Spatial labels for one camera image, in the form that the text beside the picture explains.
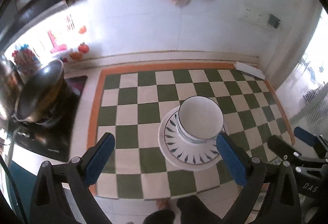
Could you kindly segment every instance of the black stove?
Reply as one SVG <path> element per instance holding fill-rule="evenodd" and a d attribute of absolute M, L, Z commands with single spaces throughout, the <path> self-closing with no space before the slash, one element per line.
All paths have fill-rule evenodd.
<path fill-rule="evenodd" d="M 17 127 L 22 126 L 16 136 L 15 144 L 36 154 L 68 162 L 76 110 L 87 78 L 81 76 L 66 79 L 73 93 L 68 99 L 67 112 L 55 126 L 46 128 L 35 123 L 23 123 L 22 126 L 18 121 L 9 121 L 9 135 L 12 135 Z"/>

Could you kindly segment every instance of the metal screw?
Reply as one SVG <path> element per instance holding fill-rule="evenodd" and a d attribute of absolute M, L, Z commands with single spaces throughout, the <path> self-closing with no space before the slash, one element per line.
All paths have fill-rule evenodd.
<path fill-rule="evenodd" d="M 41 164 L 41 166 L 44 167 L 44 168 L 45 168 L 47 165 L 49 165 L 49 161 L 44 161 L 44 162 L 42 162 L 42 164 Z"/>
<path fill-rule="evenodd" d="M 79 161 L 80 161 L 80 158 L 78 156 L 75 156 L 71 159 L 71 162 L 74 164 L 78 163 Z"/>
<path fill-rule="evenodd" d="M 285 167 L 289 167 L 289 166 L 290 166 L 289 162 L 288 162 L 288 161 L 286 161 L 286 160 L 285 160 L 285 161 L 283 161 L 283 162 L 282 162 L 282 164 L 283 164 Z"/>
<path fill-rule="evenodd" d="M 260 160 L 258 157 L 256 157 L 256 156 L 252 157 L 252 162 L 253 162 L 253 163 L 258 164 L 258 163 L 260 163 L 260 161 L 261 161 L 261 160 Z"/>

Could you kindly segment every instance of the blue gripper pad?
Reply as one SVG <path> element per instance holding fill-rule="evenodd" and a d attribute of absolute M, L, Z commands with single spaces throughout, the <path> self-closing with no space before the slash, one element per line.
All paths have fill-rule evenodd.
<path fill-rule="evenodd" d="M 244 187 L 247 183 L 246 168 L 227 141 L 220 134 L 216 138 L 216 148 L 222 156 L 235 183 Z"/>
<path fill-rule="evenodd" d="M 301 127 L 296 127 L 294 129 L 294 135 L 305 142 L 309 146 L 314 146 L 317 142 L 319 142 L 318 138 L 313 135 L 312 133 L 307 132 L 306 130 L 303 130 Z"/>
<path fill-rule="evenodd" d="M 93 185 L 97 182 L 104 166 L 106 165 L 110 155 L 114 150 L 114 135 L 106 132 L 103 136 L 107 136 L 107 138 L 103 141 L 98 151 L 93 155 L 85 169 L 84 184 L 86 186 Z"/>

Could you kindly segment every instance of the cooking pot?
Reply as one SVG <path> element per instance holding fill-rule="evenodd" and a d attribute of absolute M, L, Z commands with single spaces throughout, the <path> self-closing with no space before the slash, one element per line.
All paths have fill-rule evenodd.
<path fill-rule="evenodd" d="M 16 102 L 15 117 L 21 122 L 52 126 L 65 111 L 71 94 L 64 79 L 64 65 L 54 60 L 40 68 L 24 85 Z"/>
<path fill-rule="evenodd" d="M 15 103 L 24 84 L 17 68 L 0 56 L 0 117 L 7 120 L 15 111 Z"/>

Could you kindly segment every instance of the metal kettle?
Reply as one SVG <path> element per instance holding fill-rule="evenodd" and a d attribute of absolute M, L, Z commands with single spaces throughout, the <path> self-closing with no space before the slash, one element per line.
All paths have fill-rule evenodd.
<path fill-rule="evenodd" d="M 24 84 L 16 66 L 0 55 L 0 117 L 7 120 L 15 111 L 15 103 Z"/>

